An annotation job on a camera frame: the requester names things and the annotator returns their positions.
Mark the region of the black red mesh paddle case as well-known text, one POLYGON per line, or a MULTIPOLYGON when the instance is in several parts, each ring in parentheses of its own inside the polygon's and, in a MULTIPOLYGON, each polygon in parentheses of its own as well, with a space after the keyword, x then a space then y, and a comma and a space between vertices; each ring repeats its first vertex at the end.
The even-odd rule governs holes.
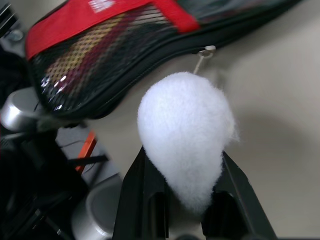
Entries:
POLYGON ((164 62, 220 49, 302 0, 66 0, 28 31, 25 54, 45 111, 81 121, 108 115, 132 86, 164 62), (46 70, 91 27, 127 14, 127 27, 79 81, 53 85, 46 70))

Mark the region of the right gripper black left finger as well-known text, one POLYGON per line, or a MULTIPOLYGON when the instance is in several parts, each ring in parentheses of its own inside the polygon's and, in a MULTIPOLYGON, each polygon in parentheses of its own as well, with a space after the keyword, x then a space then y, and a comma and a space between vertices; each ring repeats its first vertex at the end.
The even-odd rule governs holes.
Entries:
POLYGON ((112 240, 166 240, 168 207, 167 183, 141 148, 122 182, 112 240))

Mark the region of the white plush zipper charm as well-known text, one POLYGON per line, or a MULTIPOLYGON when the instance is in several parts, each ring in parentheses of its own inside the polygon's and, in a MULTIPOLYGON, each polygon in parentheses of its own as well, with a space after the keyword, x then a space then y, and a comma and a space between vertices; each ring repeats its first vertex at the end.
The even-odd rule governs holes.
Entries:
POLYGON ((223 151, 237 139, 224 92, 193 71, 172 73, 148 88, 137 110, 145 153, 182 206, 202 216, 223 172, 223 151))

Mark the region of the silver robot lower body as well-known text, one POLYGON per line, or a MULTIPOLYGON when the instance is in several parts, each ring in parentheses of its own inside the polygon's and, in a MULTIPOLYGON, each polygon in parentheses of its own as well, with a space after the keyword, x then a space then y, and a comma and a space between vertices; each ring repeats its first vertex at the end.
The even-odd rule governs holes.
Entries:
MULTIPOLYGON (((0 107, 0 123, 14 133, 58 130, 69 124, 46 113, 33 88, 16 90, 0 107)), ((111 240, 114 232, 122 179, 104 152, 85 168, 89 192, 71 213, 71 236, 65 240, 111 240)))

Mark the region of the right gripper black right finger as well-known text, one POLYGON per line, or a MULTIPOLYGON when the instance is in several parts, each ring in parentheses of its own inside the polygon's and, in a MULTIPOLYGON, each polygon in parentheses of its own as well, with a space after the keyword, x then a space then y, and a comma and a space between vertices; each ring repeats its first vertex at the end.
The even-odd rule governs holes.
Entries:
POLYGON ((278 240, 245 173, 225 152, 222 160, 201 222, 206 240, 278 240))

